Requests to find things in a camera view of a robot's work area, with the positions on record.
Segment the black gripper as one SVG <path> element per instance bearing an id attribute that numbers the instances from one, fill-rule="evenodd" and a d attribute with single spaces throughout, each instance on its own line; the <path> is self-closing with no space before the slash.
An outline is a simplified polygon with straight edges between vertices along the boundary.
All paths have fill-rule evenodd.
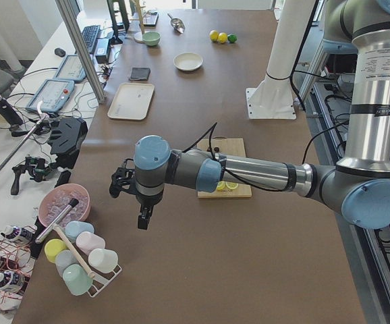
<path id="1" fill-rule="evenodd" d="M 137 227 L 140 230 L 147 230 L 154 206 L 163 197 L 163 190 L 153 195 L 147 195 L 136 190 L 136 200 L 140 203 L 140 213 L 138 215 Z"/>

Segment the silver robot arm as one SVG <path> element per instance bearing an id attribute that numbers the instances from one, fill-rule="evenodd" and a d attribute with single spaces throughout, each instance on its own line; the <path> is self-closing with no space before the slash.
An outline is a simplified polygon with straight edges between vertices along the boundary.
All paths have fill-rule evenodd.
<path id="1" fill-rule="evenodd" d="M 146 136 L 135 146 L 132 179 L 140 229 L 148 227 L 166 184 L 213 192 L 221 180 L 296 192 L 358 227 L 390 224 L 390 1 L 329 1 L 325 38 L 358 52 L 345 154 L 336 165 L 173 150 L 160 136 Z"/>

